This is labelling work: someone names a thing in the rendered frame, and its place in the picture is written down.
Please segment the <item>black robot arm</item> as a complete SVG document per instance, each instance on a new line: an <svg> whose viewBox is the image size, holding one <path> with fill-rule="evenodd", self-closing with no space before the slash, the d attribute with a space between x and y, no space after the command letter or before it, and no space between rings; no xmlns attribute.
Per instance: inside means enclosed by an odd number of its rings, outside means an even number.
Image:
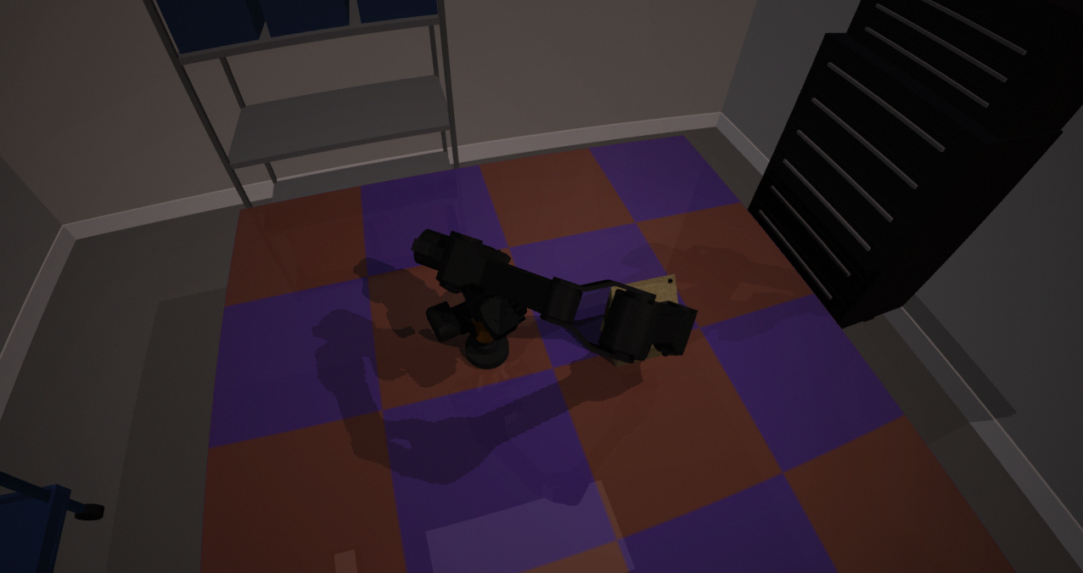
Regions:
<svg viewBox="0 0 1083 573"><path fill-rule="evenodd" d="M446 235L425 227L418 239L413 239L413 260L438 270L435 279L451 294L467 294L467 289L493 291L487 301L480 299L474 303L472 314L494 340L514 333L529 308L539 312L539 318L572 330L591 352L609 359L626 363L632 363L632 359L642 361L651 346L664 357L684 353L699 311L682 303L655 301L655 295L613 279L578 285L539 277L521 266L508 265L511 260L508 253L482 242L455 231ZM582 291L612 286L619 289L596 346L582 337L572 323Z"/></svg>

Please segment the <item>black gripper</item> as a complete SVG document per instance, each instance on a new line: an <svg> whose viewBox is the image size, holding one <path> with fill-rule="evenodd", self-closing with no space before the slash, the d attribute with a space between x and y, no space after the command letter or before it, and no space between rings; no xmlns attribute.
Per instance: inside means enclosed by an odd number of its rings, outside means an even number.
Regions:
<svg viewBox="0 0 1083 573"><path fill-rule="evenodd" d="M481 291L467 289L467 294L464 294L465 302L460 305L451 308L445 301L428 308L425 315L427 315L438 341L445 342L456 337L457 334L466 333L471 333L477 338L477 327L472 322L474 318L472 308L480 299L487 301L491 297L493 297L493 291L487 290L481 294Z"/></svg>

